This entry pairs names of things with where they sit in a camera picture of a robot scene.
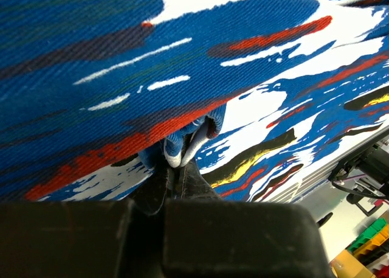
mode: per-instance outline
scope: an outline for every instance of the cable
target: cable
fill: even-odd
[[[353,195],[357,195],[357,196],[360,196],[360,197],[379,199],[379,200],[389,200],[388,196],[376,196],[376,195],[373,195],[373,194],[367,194],[367,193],[363,193],[363,192],[359,192],[359,191],[354,191],[354,190],[345,188],[343,186],[340,186],[340,185],[336,184],[335,180],[333,180],[333,179],[331,180],[331,184],[336,189],[339,189],[339,190],[341,190],[343,192],[350,193],[350,194],[353,194]]]
[[[363,178],[364,176],[367,176],[367,175],[363,173],[363,174],[361,174],[361,175],[349,176],[348,178],[345,178],[345,179],[339,179],[338,181],[345,182],[345,181],[350,181],[350,180],[352,180],[352,179]]]

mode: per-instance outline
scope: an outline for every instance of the black machine part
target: black machine part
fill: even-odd
[[[380,147],[366,151],[357,165],[358,169],[382,184],[378,188],[386,196],[389,195],[389,154]]]
[[[131,197],[0,204],[0,277],[333,277],[306,209],[220,200],[194,162]]]

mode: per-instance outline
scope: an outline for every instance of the white surface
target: white surface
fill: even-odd
[[[350,176],[361,173],[361,171],[355,170]],[[308,209],[315,221],[319,221],[330,212],[334,214],[319,229],[328,261],[333,260],[359,234],[389,209],[389,206],[384,203],[375,214],[366,217],[357,206],[346,201],[346,196],[347,193],[331,188],[331,184],[328,183],[298,203]]]

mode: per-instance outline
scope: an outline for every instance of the painted fabric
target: painted fabric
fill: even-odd
[[[0,0],[0,200],[121,199],[160,156],[301,183],[389,124],[387,2]]]

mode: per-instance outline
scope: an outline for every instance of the red paint stroke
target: red paint stroke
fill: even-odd
[[[229,97],[227,99],[215,101],[205,108],[190,111],[162,123],[158,123],[152,127],[149,135],[136,133],[116,143],[106,144],[102,148],[91,150],[83,155],[77,156],[71,163],[60,167],[50,181],[45,184],[37,184],[29,190],[24,197],[30,201],[38,200],[106,165],[121,161],[129,155],[153,145],[169,134],[196,120],[198,117],[225,104],[232,98],[233,97]]]
[[[244,189],[246,189],[249,184],[251,183],[251,181],[256,178],[257,176],[259,176],[260,174],[262,174],[265,170],[267,169],[267,165],[265,165],[264,167],[260,168],[259,170],[257,170],[256,172],[254,172],[251,176],[249,176],[249,178],[247,179],[246,182],[244,182],[243,185],[239,186],[238,188],[234,188],[234,189],[231,189],[231,190],[228,190],[222,194],[220,194],[221,197],[225,197],[225,196],[228,196],[228,195],[231,195],[235,192],[239,192],[239,191],[242,191]]]
[[[367,59],[367,60],[356,60],[351,65],[347,66],[343,71],[339,72],[338,74],[327,78],[326,80],[320,82],[319,84],[312,86],[305,91],[302,91],[299,93],[297,97],[301,97],[317,88],[323,88],[325,86],[329,86],[335,82],[339,82],[341,80],[346,79],[350,75],[354,75],[360,71],[363,71],[365,69],[368,69],[370,67],[373,67],[374,65],[377,65],[385,60],[389,59],[389,51],[382,52],[373,58]]]
[[[367,113],[363,113],[363,114],[359,115],[359,118],[371,117],[371,116],[377,114],[378,112],[382,112],[382,111],[389,111],[389,105],[383,106],[382,108],[375,109],[375,110],[372,110],[372,111],[367,112]]]
[[[270,191],[268,191],[264,196],[262,196],[262,200],[266,199],[271,193],[276,191],[279,187],[281,187],[283,184],[285,184],[297,171],[299,171],[301,167],[293,167],[290,171],[288,171],[287,175],[276,185],[274,186]]]
[[[253,47],[265,47],[274,43],[281,43],[288,40],[290,37],[298,38],[310,33],[316,33],[319,30],[325,29],[332,21],[331,16],[325,16],[316,21],[303,24],[291,29],[282,30],[281,32],[273,33],[268,36],[256,36],[254,38],[242,40],[239,43],[231,45],[230,50],[244,50],[251,49]]]
[[[153,24],[149,21],[144,21],[140,24],[142,27],[153,27]]]
[[[284,121],[285,119],[307,109],[307,108],[310,108],[312,106],[312,103],[308,103],[306,105],[303,105],[303,106],[299,106],[297,109],[293,109],[292,111],[288,112],[286,115],[283,115],[281,117],[279,117],[276,121],[274,122],[271,122],[268,126],[266,126],[266,128],[270,128],[270,127],[273,127],[274,125],[280,123],[281,121]]]

